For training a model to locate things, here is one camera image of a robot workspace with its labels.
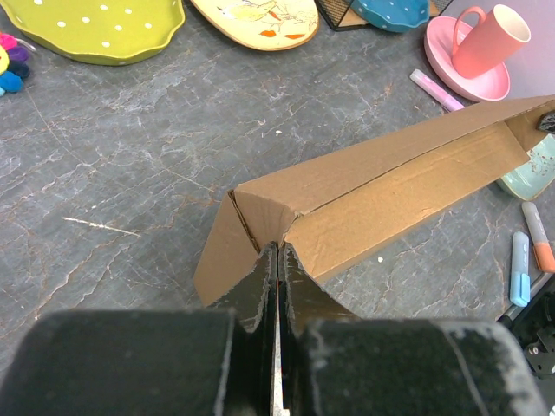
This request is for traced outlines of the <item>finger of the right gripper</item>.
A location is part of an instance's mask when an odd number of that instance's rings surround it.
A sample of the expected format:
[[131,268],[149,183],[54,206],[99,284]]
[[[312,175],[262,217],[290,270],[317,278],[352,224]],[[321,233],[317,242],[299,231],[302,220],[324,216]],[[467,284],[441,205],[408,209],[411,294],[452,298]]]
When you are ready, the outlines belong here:
[[544,133],[555,133],[555,111],[543,114],[537,123],[537,129]]

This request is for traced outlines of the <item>brown cardboard box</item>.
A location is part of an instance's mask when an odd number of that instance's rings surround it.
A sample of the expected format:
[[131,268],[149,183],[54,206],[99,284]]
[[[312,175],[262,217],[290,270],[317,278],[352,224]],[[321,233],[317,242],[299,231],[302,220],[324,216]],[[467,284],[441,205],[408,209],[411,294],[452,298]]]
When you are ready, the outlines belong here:
[[270,243],[292,244],[318,282],[362,261],[524,165],[552,96],[482,102],[238,185],[222,199],[194,274],[204,305]]

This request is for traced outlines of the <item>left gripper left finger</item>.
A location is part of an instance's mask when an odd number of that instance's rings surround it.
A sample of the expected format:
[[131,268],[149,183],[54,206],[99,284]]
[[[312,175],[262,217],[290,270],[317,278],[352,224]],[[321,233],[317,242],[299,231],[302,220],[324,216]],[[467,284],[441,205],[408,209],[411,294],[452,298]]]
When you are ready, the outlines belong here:
[[4,415],[268,415],[278,248],[204,309],[82,310],[26,334]]

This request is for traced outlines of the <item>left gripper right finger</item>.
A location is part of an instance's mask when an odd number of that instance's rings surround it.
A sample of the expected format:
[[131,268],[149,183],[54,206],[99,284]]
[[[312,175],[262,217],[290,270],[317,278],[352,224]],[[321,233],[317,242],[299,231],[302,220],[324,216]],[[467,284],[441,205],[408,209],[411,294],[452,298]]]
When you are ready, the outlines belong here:
[[284,404],[293,415],[546,415],[501,323],[362,319],[279,251]]

